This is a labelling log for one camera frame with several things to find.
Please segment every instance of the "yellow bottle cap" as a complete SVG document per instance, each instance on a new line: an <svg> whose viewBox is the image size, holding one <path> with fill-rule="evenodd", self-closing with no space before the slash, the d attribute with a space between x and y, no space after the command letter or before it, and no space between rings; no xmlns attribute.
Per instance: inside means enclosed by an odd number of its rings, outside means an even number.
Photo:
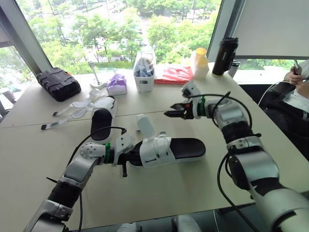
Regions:
<svg viewBox="0 0 309 232"><path fill-rule="evenodd" d="M205 48L203 48L203 47L199 47L197 50L196 50L196 53L198 54L198 55L201 55L201 56L204 56L204 55L206 55L206 49Z"/></svg>

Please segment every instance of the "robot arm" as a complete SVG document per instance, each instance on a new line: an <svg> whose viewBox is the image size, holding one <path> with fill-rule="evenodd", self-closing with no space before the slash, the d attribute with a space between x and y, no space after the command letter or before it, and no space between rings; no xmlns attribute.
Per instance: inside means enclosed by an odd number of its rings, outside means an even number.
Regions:
<svg viewBox="0 0 309 232"><path fill-rule="evenodd" d="M115 147L96 143L84 144L75 159L67 166L49 197L42 202L24 232L69 231L62 221L69 220L72 208L89 180L93 168L104 163L122 164L125 167L126 158L121 155L133 148L133 137L129 133L121 135L116 140Z"/></svg>
<svg viewBox="0 0 309 232"><path fill-rule="evenodd" d="M221 98L191 98L200 95L193 82L188 82L182 92L187 100L172 105L176 111L167 111L165 115L183 119L213 115L231 156L228 164L232 179L251 194L267 225L274 232L308 231L309 201L279 182L275 161L263 147L260 134L253 134L240 106L224 99L213 112Z"/></svg>

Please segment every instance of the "phone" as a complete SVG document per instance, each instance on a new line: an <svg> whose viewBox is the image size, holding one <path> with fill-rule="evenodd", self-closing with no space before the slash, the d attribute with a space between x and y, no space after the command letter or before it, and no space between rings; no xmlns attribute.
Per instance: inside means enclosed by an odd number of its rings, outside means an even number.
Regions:
<svg viewBox="0 0 309 232"><path fill-rule="evenodd" d="M294 60L294 75L300 75L302 71L301 66L298 64L297 59Z"/></svg>

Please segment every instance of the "window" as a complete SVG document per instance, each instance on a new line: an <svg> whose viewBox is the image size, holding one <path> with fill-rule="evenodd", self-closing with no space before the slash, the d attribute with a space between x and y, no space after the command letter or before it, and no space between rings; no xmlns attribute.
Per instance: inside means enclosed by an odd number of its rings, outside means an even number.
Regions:
<svg viewBox="0 0 309 232"><path fill-rule="evenodd" d="M234 80L239 84L273 84L282 81L294 66L293 59L236 59L240 62Z"/></svg>
<svg viewBox="0 0 309 232"><path fill-rule="evenodd" d="M1 47L0 58L0 102L7 110L26 90L34 75L13 46Z"/></svg>
<svg viewBox="0 0 309 232"><path fill-rule="evenodd" d="M72 74L132 69L151 45L157 63L208 48L221 0L16 0L53 66Z"/></svg>

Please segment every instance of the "person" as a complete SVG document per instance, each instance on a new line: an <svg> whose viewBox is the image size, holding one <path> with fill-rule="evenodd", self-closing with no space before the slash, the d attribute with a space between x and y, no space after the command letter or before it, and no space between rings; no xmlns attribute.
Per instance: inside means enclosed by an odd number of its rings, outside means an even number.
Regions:
<svg viewBox="0 0 309 232"><path fill-rule="evenodd" d="M293 90L270 100L264 112L309 161L309 60L300 66L301 75L292 67L284 77Z"/></svg>

